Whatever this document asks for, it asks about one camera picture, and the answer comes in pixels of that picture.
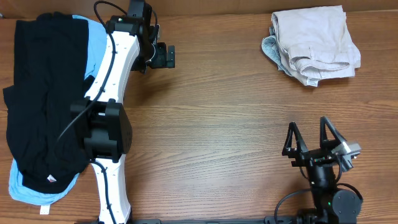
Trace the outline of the beige khaki shorts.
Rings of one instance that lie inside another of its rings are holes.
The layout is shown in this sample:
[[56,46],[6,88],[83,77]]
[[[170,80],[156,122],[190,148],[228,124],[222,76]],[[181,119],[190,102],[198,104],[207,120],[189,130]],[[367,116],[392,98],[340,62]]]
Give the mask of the beige khaki shorts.
[[271,21],[282,68],[303,85],[351,78],[361,66],[343,6],[277,11]]

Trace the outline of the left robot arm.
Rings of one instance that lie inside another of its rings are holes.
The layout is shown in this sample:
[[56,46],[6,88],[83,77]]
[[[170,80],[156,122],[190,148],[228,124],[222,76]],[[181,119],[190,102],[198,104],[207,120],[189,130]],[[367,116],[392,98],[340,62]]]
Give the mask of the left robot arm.
[[132,126],[123,106],[129,74],[175,66],[175,47],[159,42],[160,25],[152,19],[157,14],[150,4],[131,0],[122,15],[102,23],[107,43],[98,74],[84,99],[70,107],[70,126],[96,175],[97,223],[132,223],[125,178]]

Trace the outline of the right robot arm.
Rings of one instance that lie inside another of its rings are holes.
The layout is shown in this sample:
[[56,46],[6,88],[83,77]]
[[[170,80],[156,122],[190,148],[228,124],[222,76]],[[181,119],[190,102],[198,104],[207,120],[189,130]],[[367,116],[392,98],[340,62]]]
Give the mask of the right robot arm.
[[278,211],[288,198],[310,192],[313,208],[299,210],[291,223],[356,223],[363,203],[357,188],[340,181],[351,170],[353,159],[361,153],[356,141],[347,141],[327,117],[320,118],[320,147],[309,150],[295,122],[289,123],[282,155],[292,159],[308,180],[308,189],[298,190],[282,198],[275,207],[274,221],[279,223]]

